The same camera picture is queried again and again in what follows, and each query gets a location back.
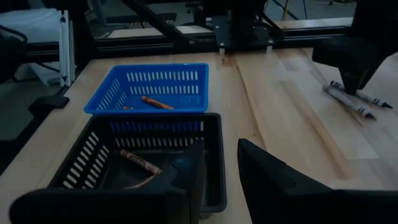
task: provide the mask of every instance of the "black basket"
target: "black basket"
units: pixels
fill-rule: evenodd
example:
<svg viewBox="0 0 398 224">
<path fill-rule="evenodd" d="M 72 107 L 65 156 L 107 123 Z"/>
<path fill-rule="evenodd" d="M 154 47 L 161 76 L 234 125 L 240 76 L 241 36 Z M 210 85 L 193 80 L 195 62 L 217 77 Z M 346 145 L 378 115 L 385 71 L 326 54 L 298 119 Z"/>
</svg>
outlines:
<svg viewBox="0 0 398 224">
<path fill-rule="evenodd" d="M 201 216 L 226 207 L 224 152 L 218 114 L 92 117 L 49 188 L 121 189 L 150 174 L 119 156 L 126 149 L 164 169 L 196 139 L 205 143 Z"/>
</svg>

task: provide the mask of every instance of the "brown crayon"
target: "brown crayon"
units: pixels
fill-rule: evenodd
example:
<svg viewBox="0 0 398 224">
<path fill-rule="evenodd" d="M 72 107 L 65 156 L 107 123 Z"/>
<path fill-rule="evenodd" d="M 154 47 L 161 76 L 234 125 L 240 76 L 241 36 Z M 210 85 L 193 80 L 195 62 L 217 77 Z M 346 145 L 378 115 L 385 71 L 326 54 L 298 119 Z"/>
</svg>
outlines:
<svg viewBox="0 0 398 224">
<path fill-rule="evenodd" d="M 134 155 L 131 152 L 128 152 L 125 149 L 120 150 L 120 155 L 125 157 L 126 159 L 128 159 L 130 161 L 133 161 L 137 165 L 141 166 L 145 170 L 148 170 L 149 172 L 151 172 L 151 173 L 153 173 L 155 175 L 156 174 L 160 174 L 162 172 L 162 170 L 159 167 L 151 164 L 150 162 L 148 162 L 148 161 L 146 161 L 144 159 L 141 159 L 140 157 Z"/>
<path fill-rule="evenodd" d="M 161 103 L 161 102 L 159 102 L 159 101 L 157 101 L 157 100 L 154 100 L 154 99 L 149 98 L 149 97 L 146 97 L 146 96 L 142 96 L 141 99 L 142 99 L 144 102 L 146 102 L 146 103 L 148 103 L 148 104 L 150 104 L 150 105 L 154 105 L 154 106 L 156 106 L 156 107 L 158 107 L 158 108 L 162 108 L 162 109 L 171 109 L 171 110 L 174 109 L 172 106 L 166 105 L 166 104 L 164 104 L 164 103 Z"/>
</svg>

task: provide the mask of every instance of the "crayon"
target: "crayon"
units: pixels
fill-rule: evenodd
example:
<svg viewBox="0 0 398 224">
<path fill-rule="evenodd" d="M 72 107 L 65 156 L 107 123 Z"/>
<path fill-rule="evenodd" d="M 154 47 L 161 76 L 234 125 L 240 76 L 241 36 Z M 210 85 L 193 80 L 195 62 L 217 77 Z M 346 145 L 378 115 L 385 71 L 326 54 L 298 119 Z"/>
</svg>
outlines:
<svg viewBox="0 0 398 224">
<path fill-rule="evenodd" d="M 150 162 L 148 162 L 148 161 L 146 161 L 144 159 L 141 159 L 140 157 L 134 155 L 131 152 L 128 152 L 125 149 L 120 150 L 120 155 L 125 157 L 126 159 L 128 159 L 130 161 L 133 161 L 137 165 L 141 166 L 145 170 L 148 170 L 149 172 L 151 172 L 151 173 L 153 173 L 155 175 L 156 174 L 160 174 L 162 172 L 162 170 L 159 167 L 151 164 Z"/>
<path fill-rule="evenodd" d="M 331 82 L 330 82 L 330 86 L 332 86 L 333 88 L 336 88 L 336 89 L 338 89 L 338 90 L 341 90 L 341 91 L 344 91 L 344 90 L 345 90 L 345 89 L 344 89 L 344 85 L 341 84 L 341 83 L 338 83 L 338 82 L 336 82 L 336 81 L 331 81 Z M 389 108 L 389 109 L 392 109 L 392 106 L 390 106 L 390 105 L 389 105 L 388 103 L 386 103 L 385 101 L 382 101 L 382 100 L 380 100 L 380 99 L 377 99 L 377 98 L 368 96 L 368 95 L 366 95 L 366 94 L 364 94 L 364 93 L 361 93 L 360 91 L 357 91 L 355 95 L 356 95 L 358 98 L 360 98 L 360 99 L 362 99 L 362 100 L 364 100 L 364 101 L 366 101 L 366 102 L 368 102 L 368 103 L 374 104 L 374 105 L 376 105 L 376 106 L 380 106 L 381 108 Z"/>
<path fill-rule="evenodd" d="M 344 93 L 339 92 L 338 90 L 332 88 L 331 86 L 324 85 L 322 87 L 323 91 L 336 98 L 338 101 L 342 102 L 344 105 L 349 107 L 350 109 L 357 111 L 361 116 L 368 119 L 377 120 L 376 117 L 370 113 L 365 107 L 358 106 L 351 100 L 349 100 Z"/>
<path fill-rule="evenodd" d="M 164 104 L 164 103 L 161 103 L 161 102 L 159 102 L 159 101 L 157 101 L 157 100 L 154 100 L 154 99 L 152 99 L 152 98 L 148 98 L 148 97 L 146 97 L 146 96 L 142 96 L 141 99 L 142 99 L 144 102 L 146 102 L 146 103 L 148 103 L 148 104 L 150 104 L 150 105 L 154 105 L 154 106 L 156 106 L 156 107 L 158 107 L 158 108 L 163 108 L 163 109 L 174 109 L 173 107 L 171 107 L 171 106 L 169 106 L 169 105 L 166 105 L 166 104 Z"/>
</svg>

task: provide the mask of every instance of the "wooden table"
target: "wooden table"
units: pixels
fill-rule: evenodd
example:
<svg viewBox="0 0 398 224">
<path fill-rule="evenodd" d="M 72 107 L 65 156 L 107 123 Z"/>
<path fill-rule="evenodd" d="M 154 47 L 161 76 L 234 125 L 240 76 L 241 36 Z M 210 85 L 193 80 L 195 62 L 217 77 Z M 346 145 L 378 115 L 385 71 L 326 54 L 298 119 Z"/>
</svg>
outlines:
<svg viewBox="0 0 398 224">
<path fill-rule="evenodd" d="M 46 187 L 90 115 L 83 112 L 115 65 L 204 62 L 210 68 L 209 112 L 222 117 L 228 205 L 201 223 L 250 223 L 239 181 L 236 148 L 247 138 L 292 167 L 333 188 L 398 189 L 398 111 L 370 106 L 365 121 L 324 94 L 322 84 L 341 81 L 337 68 L 313 63 L 311 49 L 92 60 L 0 177 L 0 223 L 18 196 Z M 398 107 L 398 55 L 381 66 L 366 91 Z"/>
</svg>

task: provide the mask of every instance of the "orange crayon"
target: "orange crayon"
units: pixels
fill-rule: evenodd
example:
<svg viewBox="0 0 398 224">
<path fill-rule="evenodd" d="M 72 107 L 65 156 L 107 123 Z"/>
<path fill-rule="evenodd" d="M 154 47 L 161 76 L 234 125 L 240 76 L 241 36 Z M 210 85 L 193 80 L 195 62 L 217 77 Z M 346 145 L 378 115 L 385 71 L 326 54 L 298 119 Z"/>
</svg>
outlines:
<svg viewBox="0 0 398 224">
<path fill-rule="evenodd" d="M 164 103 L 161 103 L 161 102 L 159 102 L 159 101 L 157 101 L 157 100 L 154 100 L 154 99 L 152 99 L 152 98 L 148 98 L 148 97 L 146 97 L 146 96 L 142 96 L 141 99 L 142 99 L 144 102 L 146 102 L 146 103 L 148 103 L 148 104 L 150 104 L 150 105 L 154 105 L 154 106 L 156 106 L 156 107 L 158 107 L 158 108 L 170 109 L 170 110 L 174 109 L 172 106 L 166 105 L 166 104 L 164 104 Z"/>
</svg>

